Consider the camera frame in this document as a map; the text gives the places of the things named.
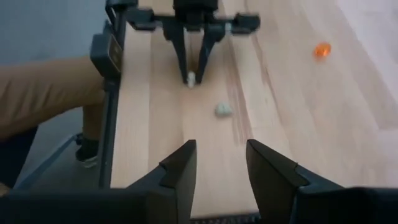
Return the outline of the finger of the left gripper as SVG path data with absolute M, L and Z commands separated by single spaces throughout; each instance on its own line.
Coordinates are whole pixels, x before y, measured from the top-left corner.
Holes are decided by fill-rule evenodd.
M 220 42 L 224 36 L 225 26 L 223 24 L 210 24 L 205 27 L 199 54 L 198 69 L 195 76 L 196 84 L 200 84 L 203 80 L 212 48 L 217 42 Z
M 173 44 L 178 59 L 178 67 L 184 84 L 187 84 L 187 56 L 185 50 L 184 26 L 174 17 L 163 20 L 163 32 L 166 40 Z

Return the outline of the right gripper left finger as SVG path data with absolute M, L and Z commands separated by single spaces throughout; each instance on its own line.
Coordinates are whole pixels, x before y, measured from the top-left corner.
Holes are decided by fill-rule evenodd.
M 134 194 L 131 223 L 190 222 L 197 177 L 197 142 L 188 140 L 127 189 Z

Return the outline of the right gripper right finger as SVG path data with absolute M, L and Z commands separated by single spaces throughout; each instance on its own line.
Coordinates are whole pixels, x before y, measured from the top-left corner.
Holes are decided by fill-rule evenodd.
M 319 193 L 343 188 L 255 139 L 246 142 L 246 164 L 264 223 L 293 223 L 295 201 L 301 191 Z

